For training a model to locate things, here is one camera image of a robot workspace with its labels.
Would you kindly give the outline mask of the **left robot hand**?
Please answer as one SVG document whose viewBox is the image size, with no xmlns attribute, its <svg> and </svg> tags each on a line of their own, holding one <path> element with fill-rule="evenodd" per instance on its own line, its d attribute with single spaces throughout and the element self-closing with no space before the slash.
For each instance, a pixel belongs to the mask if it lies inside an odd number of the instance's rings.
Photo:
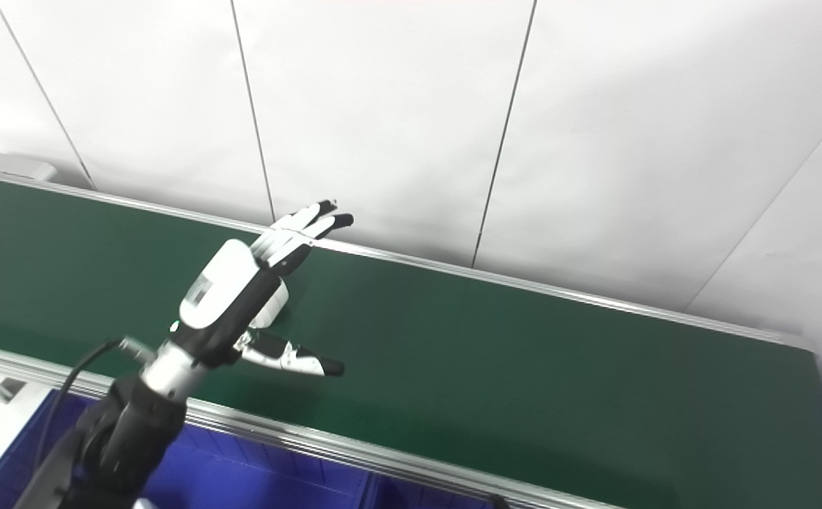
<svg viewBox="0 0 822 509">
<path fill-rule="evenodd" d="M 227 240 L 182 298 L 172 344 L 205 368 L 246 360 L 291 373 L 342 376 L 342 362 L 269 332 L 288 300 L 285 277 L 318 240 L 355 222 L 336 209 L 334 201 L 319 201 L 281 217 L 252 244 Z"/>
</svg>

